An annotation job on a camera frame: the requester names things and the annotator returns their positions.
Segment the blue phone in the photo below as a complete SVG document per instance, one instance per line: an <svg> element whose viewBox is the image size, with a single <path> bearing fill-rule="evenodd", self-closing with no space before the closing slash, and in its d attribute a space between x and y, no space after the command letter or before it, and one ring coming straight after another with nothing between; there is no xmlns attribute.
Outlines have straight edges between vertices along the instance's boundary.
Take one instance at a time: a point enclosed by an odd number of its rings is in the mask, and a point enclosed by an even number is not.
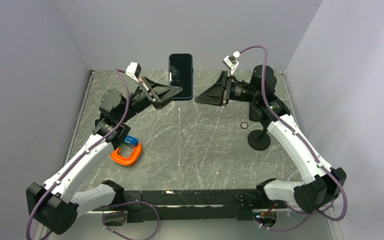
<svg viewBox="0 0 384 240"><path fill-rule="evenodd" d="M173 100L188 101L193 98L193 56L190 53L172 53L168 58L169 85L182 88Z"/></svg>

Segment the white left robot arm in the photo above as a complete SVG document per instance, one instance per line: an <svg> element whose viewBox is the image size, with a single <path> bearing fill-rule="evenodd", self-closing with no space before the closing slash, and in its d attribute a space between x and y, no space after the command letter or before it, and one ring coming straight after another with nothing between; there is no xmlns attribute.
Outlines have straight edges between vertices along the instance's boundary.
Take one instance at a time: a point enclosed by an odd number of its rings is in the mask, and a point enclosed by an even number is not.
<svg viewBox="0 0 384 240"><path fill-rule="evenodd" d="M56 174L44 183L32 183L26 190L29 220L36 220L50 232L61 235L81 215L107 206L119 209L125 202L124 188L112 180L97 187L79 191L87 175L128 136L126 121L149 106L160 110L178 95L182 88L164 85L140 77L133 93L123 96L116 89L101 97L100 117L83 147Z"/></svg>

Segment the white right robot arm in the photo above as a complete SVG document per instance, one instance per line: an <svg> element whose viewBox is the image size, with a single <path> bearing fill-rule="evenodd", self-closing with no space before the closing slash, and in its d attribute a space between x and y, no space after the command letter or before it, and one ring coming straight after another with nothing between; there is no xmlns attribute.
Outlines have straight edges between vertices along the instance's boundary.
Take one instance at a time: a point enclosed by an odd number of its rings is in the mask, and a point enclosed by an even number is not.
<svg viewBox="0 0 384 240"><path fill-rule="evenodd" d="M249 118L262 129L248 134L248 144L257 151L266 150L273 136L297 167L301 181L270 178L256 187L256 203L268 208L275 201L295 203L312 214L338 198L346 180L345 171L333 168L306 140L286 104L275 92L277 78L270 66L257 65L249 82L239 81L222 71L217 81L198 95L197 103L225 106L229 101L249 103Z"/></svg>

